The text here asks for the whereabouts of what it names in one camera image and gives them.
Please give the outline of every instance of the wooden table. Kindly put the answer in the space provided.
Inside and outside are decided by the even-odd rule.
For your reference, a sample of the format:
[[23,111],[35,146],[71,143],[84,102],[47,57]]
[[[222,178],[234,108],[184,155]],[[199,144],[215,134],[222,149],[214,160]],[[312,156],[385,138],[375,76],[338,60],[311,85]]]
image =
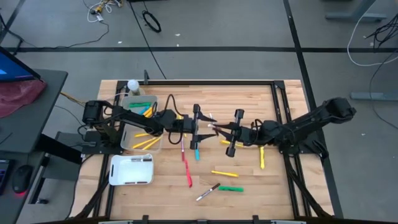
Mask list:
[[[98,99],[112,98],[116,84],[117,80],[103,80]],[[300,80],[285,80],[285,85],[292,118],[307,113]],[[198,103],[204,114],[212,113],[219,123],[234,120],[234,112],[238,108],[245,110],[241,121],[245,126],[250,126],[256,118],[276,120],[271,89],[263,85],[150,85],[143,86],[143,89],[146,94],[158,97],[159,108],[164,107],[167,95],[172,93],[181,113],[192,116],[193,104]],[[211,133],[206,126],[207,123],[200,123],[199,133]],[[257,147],[237,148],[235,157],[230,158],[225,155],[227,145],[220,144],[221,137],[214,137],[200,143],[201,160],[196,161],[194,151],[189,149],[190,138],[188,135],[185,141],[185,156],[188,159],[193,187],[187,186],[180,145],[172,145],[165,138],[162,151],[154,154],[153,183],[115,187],[111,219],[140,220],[143,215],[149,215],[151,220],[250,220],[253,215],[259,215],[260,219],[293,218],[284,160],[276,147],[265,147],[266,167],[260,169]],[[319,157],[302,154],[300,158],[307,188],[325,211],[333,214]],[[83,164],[71,216],[81,211],[95,192],[102,160],[102,155],[95,155]],[[211,174],[211,170],[237,172],[239,177],[215,175]],[[216,191],[196,202],[198,196],[218,182],[222,185],[243,187],[244,192]],[[104,214],[107,194],[106,189],[100,215]],[[303,215],[303,204],[297,188],[296,194],[300,214]]]

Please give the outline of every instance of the monitor screen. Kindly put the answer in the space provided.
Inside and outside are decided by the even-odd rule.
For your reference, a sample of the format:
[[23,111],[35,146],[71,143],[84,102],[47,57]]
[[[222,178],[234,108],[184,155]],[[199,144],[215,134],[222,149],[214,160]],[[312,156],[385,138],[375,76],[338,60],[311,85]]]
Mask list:
[[14,82],[34,78],[31,72],[16,62],[18,59],[15,57],[13,59],[10,58],[10,55],[0,52],[0,82]]

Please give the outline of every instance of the red cloth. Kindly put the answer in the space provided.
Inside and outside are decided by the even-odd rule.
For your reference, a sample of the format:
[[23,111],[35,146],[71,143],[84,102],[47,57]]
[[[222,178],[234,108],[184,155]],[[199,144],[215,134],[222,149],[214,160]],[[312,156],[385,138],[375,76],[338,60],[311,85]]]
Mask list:
[[0,83],[0,118],[32,103],[46,86],[40,80]]

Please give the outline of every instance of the black desk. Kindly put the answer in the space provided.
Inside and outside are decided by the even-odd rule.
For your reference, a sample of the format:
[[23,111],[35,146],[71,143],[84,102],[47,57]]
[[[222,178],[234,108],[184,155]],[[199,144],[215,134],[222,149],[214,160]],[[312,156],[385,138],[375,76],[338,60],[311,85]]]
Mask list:
[[[0,139],[3,139],[5,134],[13,132],[12,136],[0,145],[0,158],[14,160],[6,187],[0,195],[0,222],[2,224],[15,223],[24,206],[29,192],[16,195],[12,191],[10,178],[18,167],[28,162],[34,167],[29,189],[32,187],[45,154],[42,151],[35,151],[35,147],[68,75],[67,72],[53,70],[36,70],[36,72],[47,82],[47,87],[40,97],[31,105],[23,106],[10,116],[0,118]],[[32,151],[29,154],[29,161],[28,154],[3,152],[4,150],[12,151],[18,147]]]

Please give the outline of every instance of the white tray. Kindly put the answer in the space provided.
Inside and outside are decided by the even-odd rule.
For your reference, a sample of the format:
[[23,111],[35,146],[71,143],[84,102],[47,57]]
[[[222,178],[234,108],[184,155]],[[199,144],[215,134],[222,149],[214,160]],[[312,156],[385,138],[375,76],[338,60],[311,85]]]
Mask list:
[[151,154],[112,157],[109,184],[113,186],[150,184],[153,178],[154,158]]

